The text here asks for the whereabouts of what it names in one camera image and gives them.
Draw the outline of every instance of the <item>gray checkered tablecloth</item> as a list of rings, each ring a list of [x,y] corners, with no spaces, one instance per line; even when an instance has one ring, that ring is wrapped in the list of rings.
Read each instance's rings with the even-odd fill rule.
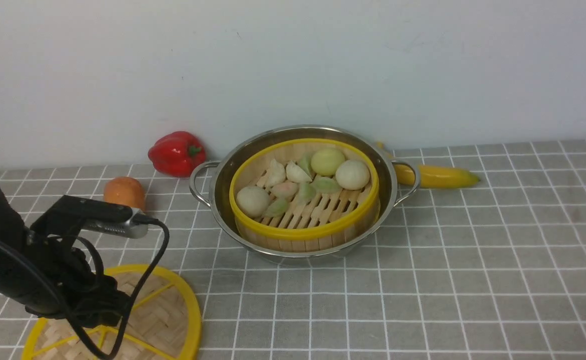
[[[171,228],[160,265],[197,293],[202,360],[586,360],[586,140],[395,155],[483,181],[420,190],[365,246],[312,269],[247,253],[187,180],[149,164],[0,171],[0,186],[30,224],[61,194],[101,199],[109,179],[138,178]],[[107,266],[148,264],[160,235],[85,233]],[[20,358],[34,322],[0,295],[0,360]]]

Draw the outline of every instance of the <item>banana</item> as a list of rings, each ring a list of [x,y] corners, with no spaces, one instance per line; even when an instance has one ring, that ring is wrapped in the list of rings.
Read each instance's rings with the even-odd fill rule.
[[[389,158],[394,158],[391,153],[384,149],[384,143],[377,141],[378,148],[382,149]],[[480,178],[466,169],[450,168],[441,166],[430,166],[420,164],[421,187],[430,189],[457,189],[468,188],[480,181]],[[397,182],[401,185],[413,185],[415,176],[411,169],[404,165],[396,165],[395,173]]]

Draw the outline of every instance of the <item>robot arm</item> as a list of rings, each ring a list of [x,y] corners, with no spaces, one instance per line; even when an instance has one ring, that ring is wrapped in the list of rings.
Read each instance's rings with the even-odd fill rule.
[[[140,238],[146,234],[148,224],[161,226],[165,240],[133,293],[128,295],[117,289],[114,278],[103,274],[99,254],[90,242],[79,237],[80,230]],[[62,196],[28,228],[0,189],[0,293],[23,304],[31,314],[68,319],[85,343],[82,328],[114,327],[119,321],[123,338],[135,298],[163,255],[168,239],[166,226],[138,209],[68,195]],[[84,252],[73,247],[76,240],[91,253],[95,273]],[[112,359],[119,350],[116,344],[107,355],[98,352],[94,344],[86,345],[101,359]]]

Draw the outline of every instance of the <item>bamboo steamer lid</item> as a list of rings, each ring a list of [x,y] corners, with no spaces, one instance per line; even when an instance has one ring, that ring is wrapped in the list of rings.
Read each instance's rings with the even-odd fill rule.
[[[118,289],[130,294],[147,265],[107,269]],[[194,360],[201,339],[201,313],[192,289],[180,276],[155,268],[137,296],[117,360]],[[109,353],[117,328],[87,329],[92,341]],[[22,360],[93,360],[65,319],[39,319],[30,333]]]

